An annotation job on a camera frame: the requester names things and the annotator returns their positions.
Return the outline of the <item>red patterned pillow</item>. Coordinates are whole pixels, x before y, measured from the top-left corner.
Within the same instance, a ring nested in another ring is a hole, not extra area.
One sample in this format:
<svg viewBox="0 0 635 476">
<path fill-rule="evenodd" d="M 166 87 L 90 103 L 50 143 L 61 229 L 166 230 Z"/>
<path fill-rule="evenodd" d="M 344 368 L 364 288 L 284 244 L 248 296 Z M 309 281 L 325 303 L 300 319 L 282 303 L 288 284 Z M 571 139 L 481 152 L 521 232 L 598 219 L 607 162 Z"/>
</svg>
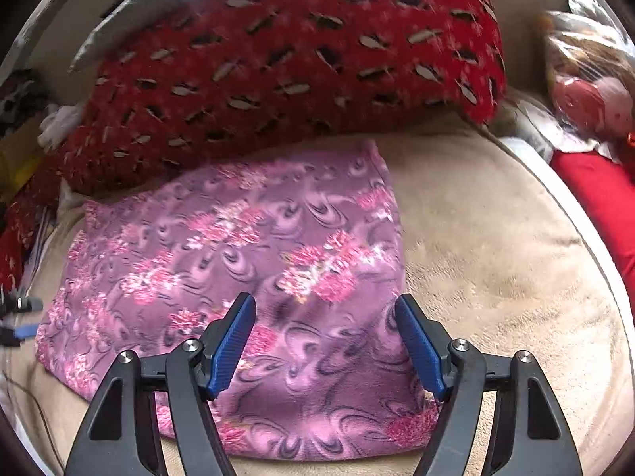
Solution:
<svg viewBox="0 0 635 476">
<path fill-rule="evenodd" d="M 195 0 L 109 48 L 74 127 L 6 211 L 16 287 L 61 182 L 82 194 L 329 132 L 390 130 L 452 106 L 493 118 L 506 89 L 491 0 Z"/>
</svg>

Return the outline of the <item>white crumpled plastic bag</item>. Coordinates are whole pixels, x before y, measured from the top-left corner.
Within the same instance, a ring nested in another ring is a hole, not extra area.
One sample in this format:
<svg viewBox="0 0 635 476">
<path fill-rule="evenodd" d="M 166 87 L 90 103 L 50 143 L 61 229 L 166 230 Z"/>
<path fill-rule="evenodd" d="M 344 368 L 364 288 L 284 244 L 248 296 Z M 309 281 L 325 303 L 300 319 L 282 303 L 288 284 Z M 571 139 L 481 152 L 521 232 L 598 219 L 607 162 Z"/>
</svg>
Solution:
<svg viewBox="0 0 635 476">
<path fill-rule="evenodd" d="M 50 103 L 46 107 L 46 116 L 40 124 L 41 133 L 38 136 L 38 144 L 47 153 L 62 144 L 67 135 L 81 122 L 84 102 L 74 106 L 58 106 Z"/>
</svg>

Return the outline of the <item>plain red cushion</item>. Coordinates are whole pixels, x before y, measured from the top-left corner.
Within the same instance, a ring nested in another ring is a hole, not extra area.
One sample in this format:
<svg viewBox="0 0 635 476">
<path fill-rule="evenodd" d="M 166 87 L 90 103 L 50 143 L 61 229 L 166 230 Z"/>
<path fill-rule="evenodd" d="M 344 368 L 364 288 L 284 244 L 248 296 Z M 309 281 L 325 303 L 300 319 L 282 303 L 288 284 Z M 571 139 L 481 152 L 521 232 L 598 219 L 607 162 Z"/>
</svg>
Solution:
<svg viewBox="0 0 635 476">
<path fill-rule="evenodd" d="M 581 204 L 605 243 L 634 309 L 634 179 L 596 152 L 555 152 L 551 168 Z"/>
</svg>

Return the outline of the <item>white bed sheet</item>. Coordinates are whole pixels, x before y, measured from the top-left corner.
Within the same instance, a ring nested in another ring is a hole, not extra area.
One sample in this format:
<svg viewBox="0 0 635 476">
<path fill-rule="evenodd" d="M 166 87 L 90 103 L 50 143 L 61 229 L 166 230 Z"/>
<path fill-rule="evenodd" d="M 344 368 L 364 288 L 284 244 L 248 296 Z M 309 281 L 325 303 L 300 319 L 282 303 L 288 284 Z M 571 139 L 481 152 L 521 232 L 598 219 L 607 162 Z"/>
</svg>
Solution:
<svg viewBox="0 0 635 476">
<path fill-rule="evenodd" d="M 546 185 L 581 233 L 611 282 L 615 282 L 622 294 L 629 298 L 618 269 L 591 219 L 551 168 L 553 154 L 562 152 L 560 147 L 564 144 L 564 133 L 558 130 L 554 120 L 547 116 L 546 111 L 531 106 L 529 102 L 521 102 L 516 106 L 506 102 L 499 108 L 490 130 Z"/>
</svg>

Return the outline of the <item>purple pink floral cloth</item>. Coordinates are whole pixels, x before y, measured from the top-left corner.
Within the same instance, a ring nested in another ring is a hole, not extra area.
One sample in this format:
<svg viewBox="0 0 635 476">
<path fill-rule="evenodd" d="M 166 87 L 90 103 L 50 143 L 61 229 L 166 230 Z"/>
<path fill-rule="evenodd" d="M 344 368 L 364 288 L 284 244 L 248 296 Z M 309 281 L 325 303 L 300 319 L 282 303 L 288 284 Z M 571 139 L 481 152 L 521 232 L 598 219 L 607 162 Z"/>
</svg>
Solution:
<svg viewBox="0 0 635 476">
<path fill-rule="evenodd" d="M 168 353 L 247 292 L 255 326 L 211 406 L 230 455 L 352 460 L 428 443 L 439 408 L 394 319 L 404 249 L 375 142 L 206 165 L 83 209 L 35 337 L 71 390 L 92 397 L 118 353 Z"/>
</svg>

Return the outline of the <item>doll in plastic wrap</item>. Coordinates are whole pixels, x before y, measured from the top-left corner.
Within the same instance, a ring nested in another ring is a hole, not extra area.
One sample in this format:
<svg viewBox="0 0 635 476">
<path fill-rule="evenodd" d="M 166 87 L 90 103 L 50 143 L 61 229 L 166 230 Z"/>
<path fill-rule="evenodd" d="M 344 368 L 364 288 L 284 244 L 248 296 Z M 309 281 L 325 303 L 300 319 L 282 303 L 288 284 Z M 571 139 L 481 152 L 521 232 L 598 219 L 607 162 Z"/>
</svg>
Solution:
<svg viewBox="0 0 635 476">
<path fill-rule="evenodd" d="M 547 11 L 546 76 L 562 152 L 596 152 L 618 163 L 634 133 L 634 56 L 617 29 L 594 19 Z"/>
</svg>

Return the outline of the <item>yellow box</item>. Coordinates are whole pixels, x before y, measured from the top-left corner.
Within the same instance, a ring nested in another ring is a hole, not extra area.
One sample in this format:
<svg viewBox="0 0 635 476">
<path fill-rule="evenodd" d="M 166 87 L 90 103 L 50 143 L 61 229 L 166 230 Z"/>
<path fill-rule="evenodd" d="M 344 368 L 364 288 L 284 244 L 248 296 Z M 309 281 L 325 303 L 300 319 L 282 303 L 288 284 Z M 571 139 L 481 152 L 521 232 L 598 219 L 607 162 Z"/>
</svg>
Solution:
<svg viewBox="0 0 635 476">
<path fill-rule="evenodd" d="M 1 200 L 9 202 L 33 175 L 44 157 L 38 143 L 41 133 L 37 117 L 25 121 L 1 140 Z"/>
</svg>

